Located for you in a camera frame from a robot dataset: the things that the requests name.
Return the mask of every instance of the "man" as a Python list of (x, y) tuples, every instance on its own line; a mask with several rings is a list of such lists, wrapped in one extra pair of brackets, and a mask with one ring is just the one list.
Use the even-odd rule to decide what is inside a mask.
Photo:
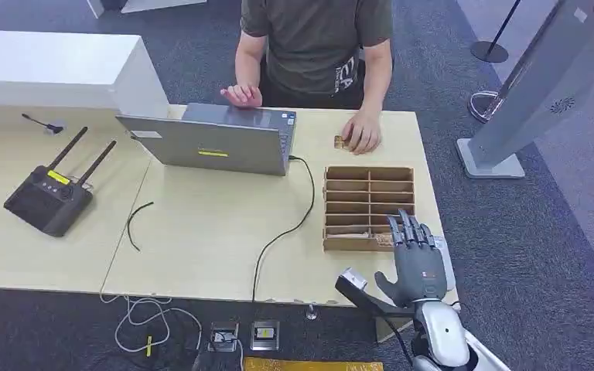
[(357, 109), (342, 133), (349, 148), (381, 143), (391, 0), (242, 0), (241, 28), (237, 84), (220, 91), (233, 105)]

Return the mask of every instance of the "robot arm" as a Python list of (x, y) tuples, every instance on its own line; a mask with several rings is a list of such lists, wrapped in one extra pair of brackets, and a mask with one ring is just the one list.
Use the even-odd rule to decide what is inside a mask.
[(364, 292), (367, 281), (351, 268), (343, 272), (336, 289), (358, 308), (372, 315), (414, 319), (416, 337), (411, 347), (416, 371), (453, 369), (508, 371), (493, 353), (461, 325), (456, 311), (442, 302), (447, 291), (445, 267), (440, 251), (425, 224), (404, 210), (388, 216), (394, 243), (398, 279), (390, 282), (377, 272), (377, 286), (395, 307)]

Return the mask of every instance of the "wooden organizer box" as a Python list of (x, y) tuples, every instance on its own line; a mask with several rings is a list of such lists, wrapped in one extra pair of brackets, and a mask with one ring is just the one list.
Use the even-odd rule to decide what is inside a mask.
[(413, 169), (330, 166), (324, 203), (324, 250), (392, 251), (386, 216), (415, 215)]

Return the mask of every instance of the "black router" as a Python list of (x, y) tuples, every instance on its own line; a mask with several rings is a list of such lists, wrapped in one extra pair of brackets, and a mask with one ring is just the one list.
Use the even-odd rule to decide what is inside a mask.
[(87, 127), (80, 129), (49, 166), (36, 167), (5, 201), (3, 207), (50, 236), (64, 236), (92, 201), (92, 193), (83, 188), (83, 184), (117, 144), (112, 141), (78, 182), (72, 182), (54, 169), (86, 131)]

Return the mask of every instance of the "man's arm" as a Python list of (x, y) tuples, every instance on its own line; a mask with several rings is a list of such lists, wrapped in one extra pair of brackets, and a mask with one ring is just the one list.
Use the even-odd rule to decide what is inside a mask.
[(364, 99), (361, 110), (380, 113), (393, 75), (391, 41), (365, 48)]
[(237, 85), (220, 90), (231, 104), (238, 107), (260, 107), (263, 104), (258, 84), (261, 82), (261, 58), (270, 22), (265, 0), (242, 0), (240, 42), (236, 49)]
[(220, 90), (220, 94), (234, 106), (260, 107), (263, 104), (258, 84), (261, 82), (261, 58), (266, 38), (249, 36), (241, 31), (235, 59), (237, 85)]
[(241, 32), (236, 50), (236, 80), (241, 86), (258, 87), (261, 81), (261, 58), (267, 36), (253, 37)]
[(381, 143), (379, 117), (384, 108), (386, 90), (391, 84), (392, 70), (389, 39), (365, 48), (363, 104), (343, 129), (343, 138), (350, 142), (350, 149), (355, 155), (373, 151)]

